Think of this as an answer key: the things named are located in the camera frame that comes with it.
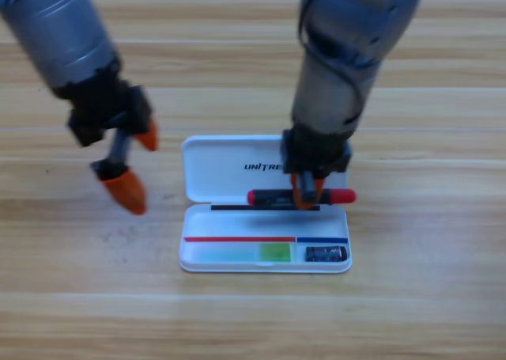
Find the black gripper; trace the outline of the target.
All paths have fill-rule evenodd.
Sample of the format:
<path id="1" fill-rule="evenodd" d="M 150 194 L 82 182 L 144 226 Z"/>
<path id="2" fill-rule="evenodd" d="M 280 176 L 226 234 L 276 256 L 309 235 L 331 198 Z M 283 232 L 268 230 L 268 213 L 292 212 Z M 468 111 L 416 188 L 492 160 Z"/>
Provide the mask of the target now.
<path id="1" fill-rule="evenodd" d="M 325 187 L 329 175 L 346 172 L 350 159 L 351 149 L 343 135 L 321 135 L 298 123 L 282 132 L 282 169 L 290 175 L 298 210 L 307 210 L 308 205 L 351 203 L 351 189 Z"/>
<path id="2" fill-rule="evenodd" d="M 130 134 L 127 127 L 148 151 L 158 149 L 157 123 L 149 98 L 141 86 L 129 88 L 119 75 L 117 66 L 95 70 L 84 81 L 69 82 L 55 89 L 55 95 L 71 104 L 68 128 L 81 147 L 101 141 L 105 132 L 116 129 L 108 159 L 95 161 L 91 168 L 109 195 L 132 214 L 147 210 L 143 183 L 126 165 Z"/>

